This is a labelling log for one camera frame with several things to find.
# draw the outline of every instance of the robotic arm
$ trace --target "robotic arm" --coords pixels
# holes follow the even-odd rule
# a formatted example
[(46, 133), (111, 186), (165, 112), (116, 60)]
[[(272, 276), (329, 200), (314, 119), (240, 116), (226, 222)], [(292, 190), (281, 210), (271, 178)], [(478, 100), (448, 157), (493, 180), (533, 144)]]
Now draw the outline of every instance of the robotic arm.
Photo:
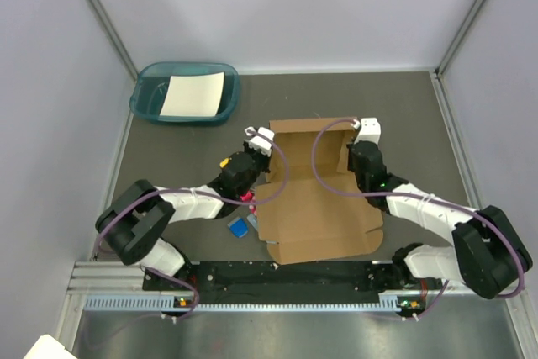
[[(175, 276), (186, 264), (185, 256), (161, 235), (170, 222), (195, 218), (219, 219), (232, 214), (237, 205), (219, 198), (240, 201), (262, 172), (268, 172), (271, 144), (247, 128), (243, 151), (238, 151), (220, 162), (220, 174), (201, 187), (186, 188), (184, 193), (163, 193), (139, 204), (125, 215), (104, 239), (125, 265), (140, 264), (154, 268), (168, 276)], [(257, 132), (272, 140), (274, 134), (265, 128)], [(103, 212), (95, 225), (101, 233), (121, 212), (137, 199), (153, 193), (146, 180), (135, 182)]]
[[(456, 280), (483, 298), (494, 298), (517, 279), (512, 256), (479, 220), (459, 210), (429, 203), (445, 201), (388, 172), (377, 147), (381, 128), (376, 119), (357, 121), (355, 129), (358, 135), (349, 145), (348, 169), (355, 173), (361, 191), (412, 193), (422, 197), (367, 197), (368, 203), (386, 214), (410, 220), (451, 244), (449, 247), (412, 244), (398, 250), (393, 263), (404, 280), (410, 277)], [(501, 209), (494, 206), (466, 209), (477, 212), (500, 230), (515, 249), (524, 272), (532, 268), (528, 251)]]

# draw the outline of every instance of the brown cardboard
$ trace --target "brown cardboard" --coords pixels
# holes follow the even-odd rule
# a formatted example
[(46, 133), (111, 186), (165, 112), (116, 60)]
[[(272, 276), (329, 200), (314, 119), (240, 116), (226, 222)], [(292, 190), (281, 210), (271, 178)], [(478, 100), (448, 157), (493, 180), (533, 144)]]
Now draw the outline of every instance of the brown cardboard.
[[(323, 188), (310, 166), (312, 144), (319, 131), (336, 119), (271, 121), (275, 142), (290, 165), (290, 182), (279, 198), (256, 208), (261, 240), (280, 264), (328, 260), (374, 252), (382, 242), (381, 212), (364, 198), (341, 197)], [(331, 128), (319, 142), (319, 174), (331, 186), (358, 192), (347, 171), (346, 144), (352, 139), (349, 124)], [(271, 196), (284, 178), (281, 157), (273, 152), (268, 184), (256, 187), (256, 199)]]

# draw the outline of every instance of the white wall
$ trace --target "white wall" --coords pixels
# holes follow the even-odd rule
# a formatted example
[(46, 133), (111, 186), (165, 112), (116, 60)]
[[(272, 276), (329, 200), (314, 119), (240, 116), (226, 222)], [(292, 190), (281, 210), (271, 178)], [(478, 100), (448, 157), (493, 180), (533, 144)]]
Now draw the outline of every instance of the white wall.
[[(506, 210), (538, 265), (538, 2), (489, 0), (446, 74), (487, 203)], [(527, 277), (538, 309), (538, 273)]]
[(0, 357), (55, 333), (132, 83), (85, 0), (0, 0)]
[(437, 66), (473, 0), (101, 0), (137, 67), (241, 71)]

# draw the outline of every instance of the teal plastic bin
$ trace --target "teal plastic bin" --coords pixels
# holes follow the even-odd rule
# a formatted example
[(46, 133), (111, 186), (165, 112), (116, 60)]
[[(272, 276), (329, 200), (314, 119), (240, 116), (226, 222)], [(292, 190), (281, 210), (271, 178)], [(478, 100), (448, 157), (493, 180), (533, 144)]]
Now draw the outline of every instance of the teal plastic bin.
[[(161, 115), (171, 76), (202, 76), (224, 73), (224, 88), (217, 114), (211, 117), (178, 117)], [(134, 115), (149, 121), (183, 124), (222, 124), (234, 111), (240, 96), (237, 71), (225, 63), (158, 62), (138, 75), (129, 107)]]

